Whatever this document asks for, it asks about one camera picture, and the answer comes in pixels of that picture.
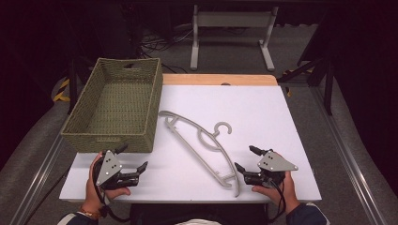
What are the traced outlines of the yellow black hazard tape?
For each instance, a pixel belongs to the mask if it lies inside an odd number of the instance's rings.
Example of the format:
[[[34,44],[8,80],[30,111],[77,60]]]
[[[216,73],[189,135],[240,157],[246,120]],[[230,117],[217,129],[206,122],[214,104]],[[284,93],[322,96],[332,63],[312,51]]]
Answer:
[[[291,73],[294,73],[294,69],[288,69],[288,70],[286,70],[286,71],[284,71],[283,72],[283,75],[282,75],[282,78],[284,78],[284,77],[286,77],[286,76],[288,76],[288,75],[290,75]],[[294,79],[292,80],[292,82],[300,82],[301,80],[303,80],[304,78],[304,76],[305,77],[309,77],[311,74],[312,74],[312,72],[313,72],[313,69],[312,68],[310,68],[310,69],[306,69],[306,70],[304,70],[304,71],[301,71],[297,76],[295,76],[294,77]],[[291,87],[290,86],[284,86],[284,90],[285,90],[285,92],[286,92],[286,94],[287,94],[287,96],[288,97],[291,97],[292,96],[292,89],[291,89]]]
[[[53,98],[53,101],[65,101],[65,102],[70,101],[70,97],[64,95],[68,85],[69,85],[69,78],[65,78],[64,81],[61,82],[59,89]]]

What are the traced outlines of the green woven basket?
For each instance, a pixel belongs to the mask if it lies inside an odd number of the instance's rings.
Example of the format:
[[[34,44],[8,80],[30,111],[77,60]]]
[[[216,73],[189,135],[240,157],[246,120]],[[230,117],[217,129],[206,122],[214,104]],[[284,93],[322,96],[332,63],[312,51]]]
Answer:
[[[161,60],[100,58],[61,135],[79,153],[153,150],[163,76]]]

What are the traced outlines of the white foam board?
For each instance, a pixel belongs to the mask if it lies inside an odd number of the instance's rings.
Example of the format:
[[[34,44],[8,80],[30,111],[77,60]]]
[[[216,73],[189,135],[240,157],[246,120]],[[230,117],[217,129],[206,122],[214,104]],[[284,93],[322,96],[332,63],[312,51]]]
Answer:
[[[298,166],[291,171],[297,197],[302,202],[318,201],[321,195],[310,163],[302,146],[291,113],[280,86],[245,85],[163,85],[158,111],[153,150],[150,153],[117,155],[123,173],[135,171],[144,162],[146,170],[130,196],[122,197],[124,203],[260,203],[264,197],[252,192],[237,172],[240,194],[235,197],[232,187],[222,187],[199,159],[165,125],[160,111],[180,114],[198,123],[209,132],[218,122],[232,127],[220,127],[217,140],[235,162],[249,172],[257,173],[257,163],[262,158],[249,146],[263,150],[272,149],[284,159]],[[195,129],[183,122],[176,128],[220,175],[230,173],[221,153],[208,151],[199,143]],[[97,153],[79,153],[72,163],[60,197],[64,201],[81,202],[89,167]]]

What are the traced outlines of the person's dark lap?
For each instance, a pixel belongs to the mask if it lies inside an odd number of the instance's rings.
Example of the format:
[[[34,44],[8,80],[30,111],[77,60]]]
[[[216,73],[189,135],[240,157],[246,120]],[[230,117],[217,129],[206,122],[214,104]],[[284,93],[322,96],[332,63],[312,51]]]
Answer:
[[[142,203],[130,208],[130,225],[176,225],[190,219],[221,225],[268,225],[263,204]]]

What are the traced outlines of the grey plastic clothes hanger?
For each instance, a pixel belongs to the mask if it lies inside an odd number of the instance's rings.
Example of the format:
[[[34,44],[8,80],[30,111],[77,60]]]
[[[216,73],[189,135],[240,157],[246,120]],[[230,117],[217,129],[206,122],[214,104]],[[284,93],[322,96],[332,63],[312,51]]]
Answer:
[[[240,183],[237,178],[237,169],[233,165],[231,158],[227,151],[217,140],[217,137],[221,134],[220,127],[226,127],[227,133],[232,133],[232,127],[227,122],[218,122],[214,125],[213,131],[209,132],[198,123],[186,118],[180,114],[170,111],[160,111],[159,116],[164,118],[165,125],[170,131],[188,148],[193,154],[199,159],[202,165],[211,173],[211,175],[217,180],[217,182],[225,188],[231,188],[233,185],[228,183],[228,180],[233,179],[235,181],[235,197],[237,198],[240,194]],[[220,175],[216,172],[207,161],[198,153],[198,151],[184,138],[181,132],[176,128],[177,122],[183,122],[195,129],[196,137],[200,144],[202,144],[208,151],[221,153],[223,158],[226,160],[230,173],[226,175]]]

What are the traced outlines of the person's right hand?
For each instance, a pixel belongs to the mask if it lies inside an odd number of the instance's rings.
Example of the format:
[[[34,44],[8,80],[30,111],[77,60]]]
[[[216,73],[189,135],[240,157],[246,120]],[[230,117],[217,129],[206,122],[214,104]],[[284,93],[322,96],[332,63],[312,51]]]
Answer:
[[[295,209],[299,204],[299,200],[295,191],[295,184],[291,176],[291,172],[285,173],[285,178],[280,184],[280,191],[277,188],[266,188],[262,186],[253,186],[252,192],[257,192],[259,194],[265,195],[271,199],[275,205],[281,205],[287,215],[293,209]]]

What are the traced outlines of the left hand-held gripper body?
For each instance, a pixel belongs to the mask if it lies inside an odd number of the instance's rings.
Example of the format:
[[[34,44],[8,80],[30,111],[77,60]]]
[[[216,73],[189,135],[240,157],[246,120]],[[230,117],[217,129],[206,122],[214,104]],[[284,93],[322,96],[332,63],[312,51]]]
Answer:
[[[94,165],[94,185],[103,190],[136,187],[140,172],[122,173],[123,167],[116,155],[117,152],[111,150],[102,153],[102,157]]]

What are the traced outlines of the grey metal floor rail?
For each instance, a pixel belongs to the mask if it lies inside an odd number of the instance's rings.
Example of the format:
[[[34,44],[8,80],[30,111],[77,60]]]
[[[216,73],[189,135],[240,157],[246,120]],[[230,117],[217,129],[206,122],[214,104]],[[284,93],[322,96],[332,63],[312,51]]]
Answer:
[[[325,109],[321,92],[316,87],[310,87],[310,92],[328,125],[333,140],[337,145],[338,155],[344,164],[344,168],[353,185],[353,188],[360,199],[365,214],[370,220],[371,225],[388,225],[376,204],[375,197],[370,190],[358,163],[354,159],[354,156],[352,155],[347,143],[344,141],[333,116],[329,115]]]
[[[28,219],[34,215],[38,195],[42,191],[58,158],[62,141],[61,135],[57,134],[9,225],[25,225]]]

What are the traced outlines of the black metal stand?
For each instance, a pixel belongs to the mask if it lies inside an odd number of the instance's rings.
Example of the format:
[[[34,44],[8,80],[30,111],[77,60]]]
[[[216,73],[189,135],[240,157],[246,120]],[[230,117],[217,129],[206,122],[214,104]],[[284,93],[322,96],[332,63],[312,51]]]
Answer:
[[[71,114],[77,102],[77,75],[75,72],[74,60],[69,62],[69,114]]]
[[[295,77],[304,74],[308,70],[312,71],[306,80],[306,83],[310,87],[318,86],[323,81],[323,79],[325,79],[323,104],[327,114],[332,115],[331,95],[333,87],[334,68],[329,59],[324,59],[324,58],[315,59],[294,70],[287,70],[282,77],[277,79],[277,82],[287,83],[288,81],[294,79]]]

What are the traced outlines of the white metal table frame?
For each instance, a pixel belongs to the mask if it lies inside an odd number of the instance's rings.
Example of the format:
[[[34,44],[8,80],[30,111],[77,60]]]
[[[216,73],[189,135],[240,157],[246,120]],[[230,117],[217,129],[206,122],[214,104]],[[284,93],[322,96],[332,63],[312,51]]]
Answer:
[[[199,57],[199,28],[200,27],[243,27],[266,28],[263,39],[258,41],[268,71],[274,71],[275,66],[271,59],[268,44],[278,15],[278,7],[268,11],[200,11],[197,5],[193,8],[192,16],[192,45],[191,70],[198,69]]]

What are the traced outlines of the person's left hand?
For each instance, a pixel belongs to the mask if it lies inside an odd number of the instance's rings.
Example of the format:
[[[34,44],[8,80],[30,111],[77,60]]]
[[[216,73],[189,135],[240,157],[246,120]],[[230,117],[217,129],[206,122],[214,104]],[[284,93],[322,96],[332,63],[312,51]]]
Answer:
[[[81,209],[84,213],[88,213],[89,215],[98,214],[100,215],[100,209],[102,207],[102,203],[97,194],[98,187],[94,184],[93,181],[93,168],[95,163],[102,157],[102,153],[99,152],[93,162],[90,165],[89,169],[89,178],[86,182],[86,191],[85,191],[85,200],[81,206]],[[113,200],[114,198],[122,195],[130,196],[130,190],[127,187],[118,188],[115,190],[106,190],[105,195],[109,200]]]

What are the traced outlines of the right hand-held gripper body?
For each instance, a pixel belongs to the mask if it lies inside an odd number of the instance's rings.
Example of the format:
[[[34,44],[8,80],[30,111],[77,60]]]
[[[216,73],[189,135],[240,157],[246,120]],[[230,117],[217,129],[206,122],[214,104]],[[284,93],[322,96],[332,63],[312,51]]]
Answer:
[[[284,180],[285,173],[297,171],[298,166],[275,153],[272,149],[261,156],[257,163],[259,172],[247,172],[243,175],[244,182],[247,185],[262,186],[265,188],[277,188]]]

